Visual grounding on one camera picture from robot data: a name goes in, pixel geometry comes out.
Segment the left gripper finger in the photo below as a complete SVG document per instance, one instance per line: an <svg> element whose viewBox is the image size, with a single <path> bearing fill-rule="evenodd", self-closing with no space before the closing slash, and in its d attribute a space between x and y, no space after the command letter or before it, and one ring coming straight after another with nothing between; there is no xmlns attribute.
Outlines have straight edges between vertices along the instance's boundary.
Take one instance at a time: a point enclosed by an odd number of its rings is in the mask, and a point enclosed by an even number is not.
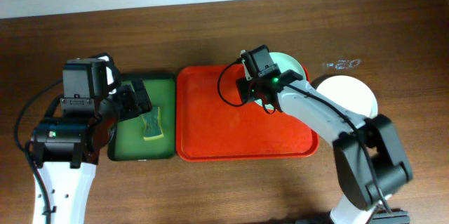
<svg viewBox="0 0 449 224"><path fill-rule="evenodd" d="M150 112L152 110L152 103L143 80L134 79L131 83L135 94L135 104L139 107L140 113L144 114Z"/></svg>
<svg viewBox="0 0 449 224"><path fill-rule="evenodd" d="M140 107L136 102L135 92L130 85L120 86L114 94L114 104L119 112L119 121L140 116Z"/></svg>

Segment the mint green plate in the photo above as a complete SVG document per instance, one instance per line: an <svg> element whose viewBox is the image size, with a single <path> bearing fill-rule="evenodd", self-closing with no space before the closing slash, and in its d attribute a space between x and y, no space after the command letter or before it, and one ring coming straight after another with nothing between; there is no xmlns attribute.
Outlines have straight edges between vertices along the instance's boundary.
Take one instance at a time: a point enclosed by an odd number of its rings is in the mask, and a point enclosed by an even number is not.
<svg viewBox="0 0 449 224"><path fill-rule="evenodd" d="M304 106L307 97L310 95L307 91L310 89L309 82L306 78L305 71L301 64L296 59L286 55L284 53L269 52L273 61L277 63L281 71L291 70L291 73L287 75L287 79L281 83L285 84L282 92L278 94L279 107L272 107L268 105L262 106L260 100L255 102L262 107L265 113L273 114L276 111L284 112L287 115L298 115L300 108Z"/></svg>

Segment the green yellow sponge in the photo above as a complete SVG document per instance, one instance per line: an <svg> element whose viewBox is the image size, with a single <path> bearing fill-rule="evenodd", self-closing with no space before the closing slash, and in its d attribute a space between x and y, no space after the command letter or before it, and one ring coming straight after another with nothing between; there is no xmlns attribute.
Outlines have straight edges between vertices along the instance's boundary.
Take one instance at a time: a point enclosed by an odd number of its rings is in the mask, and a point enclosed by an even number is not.
<svg viewBox="0 0 449 224"><path fill-rule="evenodd" d="M141 117L144 123L144 140L158 140L164 137L159 106L153 106L150 112L142 114Z"/></svg>

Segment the white plate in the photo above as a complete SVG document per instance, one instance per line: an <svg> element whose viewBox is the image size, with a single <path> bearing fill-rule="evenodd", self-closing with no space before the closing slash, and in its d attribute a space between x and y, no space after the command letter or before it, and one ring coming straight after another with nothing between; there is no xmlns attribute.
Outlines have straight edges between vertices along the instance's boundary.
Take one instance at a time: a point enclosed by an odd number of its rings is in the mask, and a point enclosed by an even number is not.
<svg viewBox="0 0 449 224"><path fill-rule="evenodd" d="M361 80L341 74L316 78L311 85L322 95L345 109L365 117L378 115L378 103L373 91Z"/></svg>

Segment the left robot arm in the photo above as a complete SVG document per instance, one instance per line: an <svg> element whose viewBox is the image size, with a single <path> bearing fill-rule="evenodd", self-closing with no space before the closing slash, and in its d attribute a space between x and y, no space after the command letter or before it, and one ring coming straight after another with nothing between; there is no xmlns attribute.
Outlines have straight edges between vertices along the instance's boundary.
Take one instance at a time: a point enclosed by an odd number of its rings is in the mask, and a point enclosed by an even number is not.
<svg viewBox="0 0 449 224"><path fill-rule="evenodd" d="M152 110L142 80L124 85L113 58L68 60L63 92L25 145L35 184L34 223L83 223L100 150L118 124Z"/></svg>

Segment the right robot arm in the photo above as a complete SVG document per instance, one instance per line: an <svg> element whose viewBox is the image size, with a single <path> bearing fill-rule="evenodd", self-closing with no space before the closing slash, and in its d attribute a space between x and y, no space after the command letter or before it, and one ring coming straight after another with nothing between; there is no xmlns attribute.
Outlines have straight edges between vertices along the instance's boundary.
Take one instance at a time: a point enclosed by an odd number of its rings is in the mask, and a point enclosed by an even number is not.
<svg viewBox="0 0 449 224"><path fill-rule="evenodd" d="M265 45L243 50L238 63L245 76L236 85L242 104L260 100L262 107L296 118L333 149L340 202L307 223L410 223L407 211L387 203L413 178L410 162L392 121L368 118L320 94L300 74L282 72Z"/></svg>

